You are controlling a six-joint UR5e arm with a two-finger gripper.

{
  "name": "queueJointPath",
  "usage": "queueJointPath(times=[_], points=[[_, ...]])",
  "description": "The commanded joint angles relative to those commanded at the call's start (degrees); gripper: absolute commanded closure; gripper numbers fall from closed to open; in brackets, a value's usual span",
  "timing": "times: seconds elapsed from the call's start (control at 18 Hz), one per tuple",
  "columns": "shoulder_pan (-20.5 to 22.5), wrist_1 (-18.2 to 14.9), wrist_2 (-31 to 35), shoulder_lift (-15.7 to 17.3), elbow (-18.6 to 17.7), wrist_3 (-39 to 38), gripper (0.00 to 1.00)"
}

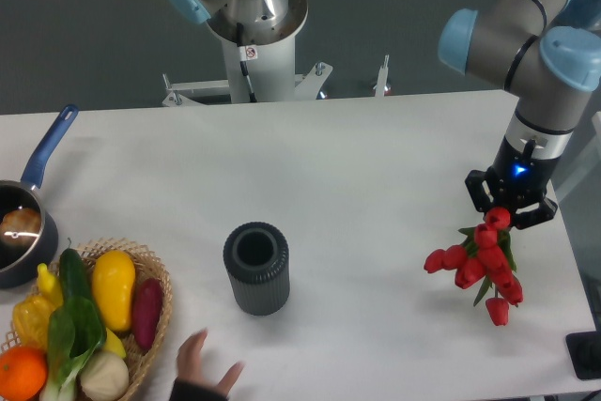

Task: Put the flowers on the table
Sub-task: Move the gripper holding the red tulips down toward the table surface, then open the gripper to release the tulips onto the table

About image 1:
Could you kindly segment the dark sleeve forearm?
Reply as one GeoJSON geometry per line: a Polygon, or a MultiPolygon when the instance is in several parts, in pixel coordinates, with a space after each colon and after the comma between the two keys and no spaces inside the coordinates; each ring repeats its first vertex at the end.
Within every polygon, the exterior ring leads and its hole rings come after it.
{"type": "Polygon", "coordinates": [[[169,397],[170,401],[227,401],[226,395],[215,389],[176,379],[169,397]]]}

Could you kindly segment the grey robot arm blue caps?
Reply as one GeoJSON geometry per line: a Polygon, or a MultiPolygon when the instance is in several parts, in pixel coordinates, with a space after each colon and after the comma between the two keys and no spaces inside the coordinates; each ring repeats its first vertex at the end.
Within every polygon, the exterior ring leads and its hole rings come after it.
{"type": "Polygon", "coordinates": [[[550,221],[547,184],[600,83],[600,38],[556,26],[571,0],[496,0],[485,12],[461,9],[445,24],[439,60],[516,96],[494,162],[465,183],[476,210],[506,208],[510,225],[550,221]]]}

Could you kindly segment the bare human hand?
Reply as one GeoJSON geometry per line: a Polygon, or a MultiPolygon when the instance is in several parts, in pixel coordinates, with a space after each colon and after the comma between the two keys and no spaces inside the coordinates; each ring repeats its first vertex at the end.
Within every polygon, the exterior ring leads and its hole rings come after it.
{"type": "Polygon", "coordinates": [[[211,381],[205,375],[202,357],[207,337],[208,330],[202,329],[190,335],[179,347],[176,359],[177,380],[227,397],[239,380],[245,363],[242,361],[234,363],[218,382],[211,381]]]}

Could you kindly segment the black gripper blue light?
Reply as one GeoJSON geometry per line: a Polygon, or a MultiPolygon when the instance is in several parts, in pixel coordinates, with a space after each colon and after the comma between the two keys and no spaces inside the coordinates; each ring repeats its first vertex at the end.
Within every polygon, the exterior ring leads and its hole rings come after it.
{"type": "Polygon", "coordinates": [[[531,147],[527,145],[528,152],[523,154],[503,139],[492,165],[485,171],[470,170],[465,178],[478,212],[489,212],[496,206],[518,210],[537,204],[512,216],[511,226],[518,230],[551,221],[558,211],[558,204],[546,194],[559,159],[535,159],[529,152],[531,147]]]}

